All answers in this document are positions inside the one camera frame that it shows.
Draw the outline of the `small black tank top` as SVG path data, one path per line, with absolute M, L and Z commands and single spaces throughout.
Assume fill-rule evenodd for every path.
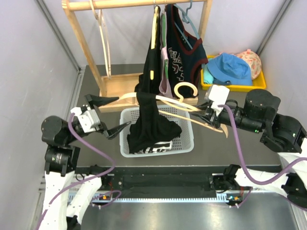
M 130 126 L 127 135 L 129 153 L 134 154 L 157 142 L 172 141 L 180 136 L 182 129 L 173 121 L 159 114 L 156 99 L 149 93 L 138 92 L 139 117 Z

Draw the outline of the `black white striped tank top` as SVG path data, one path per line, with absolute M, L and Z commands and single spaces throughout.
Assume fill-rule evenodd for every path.
M 159 153 L 171 150 L 173 141 L 157 142 L 150 147 L 146 147 L 134 154 L 148 154 L 148 153 Z

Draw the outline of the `beige wooden hanger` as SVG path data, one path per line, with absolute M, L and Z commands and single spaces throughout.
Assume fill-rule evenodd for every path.
M 98 27 L 100 31 L 100 37 L 101 37 L 103 52 L 104 52 L 106 75 L 108 79 L 111 79 L 112 71 L 111 71 L 110 45 L 109 45 L 109 39 L 108 39 L 107 26 L 104 20 L 103 12 L 101 9 L 99 10 L 99 13 L 96 12 L 94 8 L 94 0 L 89 0 L 89 2 L 90 2 L 91 10 L 98 23 Z

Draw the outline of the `yellow metal-hook hanger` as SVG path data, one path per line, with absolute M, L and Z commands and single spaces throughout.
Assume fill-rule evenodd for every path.
M 154 70 L 156 65 L 156 48 L 158 47 L 158 33 L 160 31 L 160 7 L 158 5 L 154 6 L 154 15 L 153 15 L 153 23 L 152 23 L 152 35 L 151 35 L 151 48 L 150 48 L 150 80 L 154 80 Z

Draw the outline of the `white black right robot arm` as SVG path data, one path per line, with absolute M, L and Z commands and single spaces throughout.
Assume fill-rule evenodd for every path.
M 206 93 L 206 102 L 192 111 L 216 129 L 230 126 L 234 133 L 239 165 L 231 164 L 222 175 L 213 176 L 216 191 L 237 188 L 259 188 L 277 193 L 294 205 L 307 207 L 307 132 L 301 123 L 278 113 L 280 98 L 267 90 L 255 89 L 246 94 L 243 107 L 227 96 L 217 96 L 213 88 Z M 288 163 L 280 172 L 253 170 L 246 166 L 238 130 L 261 133 L 260 142 Z

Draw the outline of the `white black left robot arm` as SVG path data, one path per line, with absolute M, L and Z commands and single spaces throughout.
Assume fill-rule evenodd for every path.
M 119 97 L 100 97 L 87 94 L 86 104 L 71 110 L 68 121 L 52 115 L 42 122 L 42 141 L 47 144 L 45 153 L 45 196 L 43 212 L 38 221 L 38 230 L 79 230 L 84 214 L 90 203 L 96 199 L 98 190 L 107 188 L 106 175 L 115 168 L 115 161 L 98 150 L 83 137 L 91 133 L 101 133 L 107 139 L 115 138 L 130 123 L 126 122 L 112 129 L 99 117 L 99 107 L 119 100 Z M 109 169 L 99 166 L 89 169 L 86 176 L 73 182 L 80 148 L 72 146 L 80 141 L 89 149 L 111 162 Z

